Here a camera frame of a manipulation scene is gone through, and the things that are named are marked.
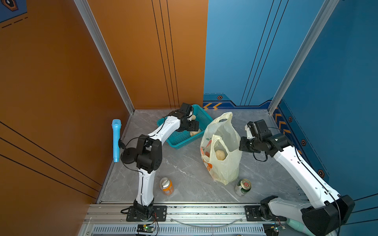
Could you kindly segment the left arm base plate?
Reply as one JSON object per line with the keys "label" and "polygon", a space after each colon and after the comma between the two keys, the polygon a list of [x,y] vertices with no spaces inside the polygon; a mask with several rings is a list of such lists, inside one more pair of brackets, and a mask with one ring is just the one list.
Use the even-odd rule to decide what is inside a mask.
{"label": "left arm base plate", "polygon": [[128,210],[127,222],[142,222],[142,221],[154,221],[165,222],[167,216],[167,206],[165,205],[153,205],[151,207],[138,209],[131,206]]}

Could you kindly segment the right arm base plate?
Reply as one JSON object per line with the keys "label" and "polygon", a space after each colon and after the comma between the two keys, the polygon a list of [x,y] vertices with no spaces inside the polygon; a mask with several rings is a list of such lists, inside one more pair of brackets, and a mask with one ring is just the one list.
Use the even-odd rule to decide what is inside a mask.
{"label": "right arm base plate", "polygon": [[274,215],[267,206],[263,205],[246,205],[244,206],[247,221],[280,221],[286,222],[287,218]]}

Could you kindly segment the cream plastic bag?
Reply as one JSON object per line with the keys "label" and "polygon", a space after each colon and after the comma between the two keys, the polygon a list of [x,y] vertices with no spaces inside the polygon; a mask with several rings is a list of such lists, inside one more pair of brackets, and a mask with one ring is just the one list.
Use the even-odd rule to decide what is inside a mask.
{"label": "cream plastic bag", "polygon": [[206,128],[201,143],[202,161],[210,176],[227,185],[237,180],[242,152],[239,150],[240,135],[231,121],[232,112],[214,119]]}

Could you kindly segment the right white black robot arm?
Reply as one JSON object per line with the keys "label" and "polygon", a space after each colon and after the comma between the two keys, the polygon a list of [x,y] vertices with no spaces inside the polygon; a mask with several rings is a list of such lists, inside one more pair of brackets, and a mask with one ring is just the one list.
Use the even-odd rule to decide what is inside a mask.
{"label": "right white black robot arm", "polygon": [[340,195],[300,155],[285,135],[273,135],[264,120],[248,122],[240,151],[264,153],[280,163],[303,190],[308,203],[289,201],[276,195],[261,200],[259,212],[265,220],[277,216],[298,221],[315,236],[338,236],[355,206],[349,195]]}

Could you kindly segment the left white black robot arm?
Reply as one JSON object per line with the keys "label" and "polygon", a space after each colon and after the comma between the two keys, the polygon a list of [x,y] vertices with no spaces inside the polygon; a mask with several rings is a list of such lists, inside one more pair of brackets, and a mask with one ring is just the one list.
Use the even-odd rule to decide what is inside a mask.
{"label": "left white black robot arm", "polygon": [[153,216],[153,187],[156,170],[162,163],[162,146],[174,132],[199,130],[199,122],[192,119],[193,114],[192,105],[183,103],[179,109],[170,112],[156,130],[148,135],[140,135],[136,148],[127,149],[128,155],[134,157],[139,173],[132,215],[143,220]]}

